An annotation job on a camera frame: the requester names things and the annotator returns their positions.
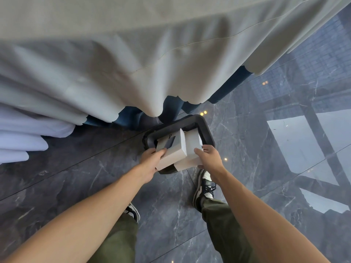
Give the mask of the person's right hand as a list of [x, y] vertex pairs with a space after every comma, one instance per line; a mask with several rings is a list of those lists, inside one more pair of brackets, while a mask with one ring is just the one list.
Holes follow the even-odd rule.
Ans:
[[212, 181], [221, 185], [227, 170], [222, 163], [219, 152], [212, 145], [203, 145], [202, 149], [205, 151], [205, 162], [202, 162], [199, 167], [209, 172]]

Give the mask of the white pleated table skirt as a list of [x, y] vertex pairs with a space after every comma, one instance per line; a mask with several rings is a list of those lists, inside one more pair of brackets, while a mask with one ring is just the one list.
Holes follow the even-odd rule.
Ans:
[[29, 159], [28, 151], [45, 151], [42, 136], [64, 138], [74, 124], [0, 104], [0, 165]]

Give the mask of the black and white right sneaker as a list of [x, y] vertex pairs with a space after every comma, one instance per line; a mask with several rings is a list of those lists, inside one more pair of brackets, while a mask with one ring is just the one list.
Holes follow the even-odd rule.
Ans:
[[202, 212], [203, 202], [206, 199], [214, 199], [214, 191], [217, 184], [212, 181], [209, 172], [201, 170], [198, 175], [197, 189], [193, 197], [194, 208]]

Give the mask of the plain white box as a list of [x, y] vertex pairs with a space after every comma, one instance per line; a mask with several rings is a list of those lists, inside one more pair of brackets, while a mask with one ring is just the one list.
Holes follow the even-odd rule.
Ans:
[[194, 128], [190, 131], [185, 132], [184, 134], [187, 156], [184, 159], [181, 159], [178, 162], [174, 163], [174, 167], [177, 171], [183, 171], [188, 168], [202, 165], [199, 156], [194, 152], [195, 148], [203, 150], [203, 143], [199, 135], [198, 128]]

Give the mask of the black plastic tray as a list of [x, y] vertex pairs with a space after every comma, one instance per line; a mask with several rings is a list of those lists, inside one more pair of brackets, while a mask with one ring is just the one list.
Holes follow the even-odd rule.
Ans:
[[[147, 131], [142, 139], [143, 147], [145, 150], [148, 150], [150, 148], [156, 148], [159, 138], [164, 137], [167, 134], [176, 132], [179, 129], [182, 129], [185, 133], [194, 128], [198, 128], [203, 145], [206, 144], [215, 146], [214, 139], [204, 117], [201, 115], [188, 115], [174, 122], [155, 126], [154, 128]], [[158, 172], [162, 175], [165, 175], [173, 174], [178, 171], [176, 170], [173, 164]]]

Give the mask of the person's left hand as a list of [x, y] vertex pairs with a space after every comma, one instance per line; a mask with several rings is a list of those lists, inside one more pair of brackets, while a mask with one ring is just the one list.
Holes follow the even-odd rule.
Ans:
[[143, 152], [140, 162], [137, 165], [137, 176], [142, 184], [150, 182], [157, 172], [157, 166], [160, 160], [153, 159], [153, 153], [156, 148], [150, 148]]

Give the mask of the blue table skirt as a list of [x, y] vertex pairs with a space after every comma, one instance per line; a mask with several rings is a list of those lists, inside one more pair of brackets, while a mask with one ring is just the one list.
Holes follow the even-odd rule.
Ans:
[[[244, 66], [240, 66], [207, 101], [212, 104], [216, 104], [226, 95], [232, 92], [251, 74], [252, 73], [249, 72]], [[112, 123], [107, 123], [88, 115], [84, 124], [96, 127], [110, 127], [112, 124], [117, 124], [128, 130], [143, 131], [160, 123], [168, 124], [175, 121], [181, 110], [186, 114], [191, 114], [200, 105], [201, 104], [191, 104], [190, 102], [183, 101], [180, 97], [168, 96], [163, 103], [162, 113], [157, 117], [150, 117], [137, 107], [126, 106], [120, 111], [118, 118]]]

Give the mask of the person's right forearm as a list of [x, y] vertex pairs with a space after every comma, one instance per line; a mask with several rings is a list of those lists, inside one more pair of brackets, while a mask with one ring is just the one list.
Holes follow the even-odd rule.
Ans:
[[211, 171], [261, 263], [330, 263], [290, 222], [223, 166]]

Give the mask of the black and white sneaker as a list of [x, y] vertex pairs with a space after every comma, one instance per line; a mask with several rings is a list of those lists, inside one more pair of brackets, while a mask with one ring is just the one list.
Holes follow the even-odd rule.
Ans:
[[197, 189], [193, 197], [194, 208], [202, 212], [203, 202], [206, 199], [214, 199], [214, 191], [217, 184], [212, 181], [209, 172], [201, 170], [198, 175]]
[[126, 207], [124, 210], [125, 214], [128, 214], [129, 216], [133, 217], [133, 219], [136, 221], [138, 224], [140, 221], [140, 214], [137, 210], [137, 208], [130, 202], [129, 205]]

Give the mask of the olive green trousers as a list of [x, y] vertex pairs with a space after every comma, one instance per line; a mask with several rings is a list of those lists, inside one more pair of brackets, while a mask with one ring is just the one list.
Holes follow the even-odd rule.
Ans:
[[[258, 263], [228, 204], [206, 199], [201, 211], [213, 246], [223, 263]], [[137, 232], [136, 221], [123, 213], [87, 263], [134, 263]]]

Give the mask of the grey-white tablecloth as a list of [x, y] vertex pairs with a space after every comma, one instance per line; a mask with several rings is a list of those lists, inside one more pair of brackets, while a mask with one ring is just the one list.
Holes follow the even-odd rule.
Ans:
[[0, 0], [0, 103], [81, 125], [263, 74], [351, 0]]

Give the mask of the black and white left sneaker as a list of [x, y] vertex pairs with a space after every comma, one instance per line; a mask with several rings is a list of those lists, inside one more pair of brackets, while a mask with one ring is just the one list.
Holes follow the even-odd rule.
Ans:
[[140, 214], [137, 210], [137, 208], [130, 202], [129, 205], [126, 207], [124, 210], [125, 214], [128, 214], [129, 216], [133, 217], [133, 219], [136, 221], [138, 224], [140, 221]]

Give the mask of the white box with black mark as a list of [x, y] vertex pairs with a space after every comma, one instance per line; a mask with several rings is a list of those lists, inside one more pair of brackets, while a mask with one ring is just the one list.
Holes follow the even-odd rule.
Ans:
[[187, 156], [184, 131], [179, 129], [176, 132], [159, 138], [156, 152], [164, 148], [166, 148], [166, 152], [156, 166], [158, 171], [173, 165]]

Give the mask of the person's left forearm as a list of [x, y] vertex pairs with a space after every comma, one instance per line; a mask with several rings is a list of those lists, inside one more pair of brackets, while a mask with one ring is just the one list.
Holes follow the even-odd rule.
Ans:
[[50, 221], [4, 263], [86, 263], [153, 174], [133, 168]]

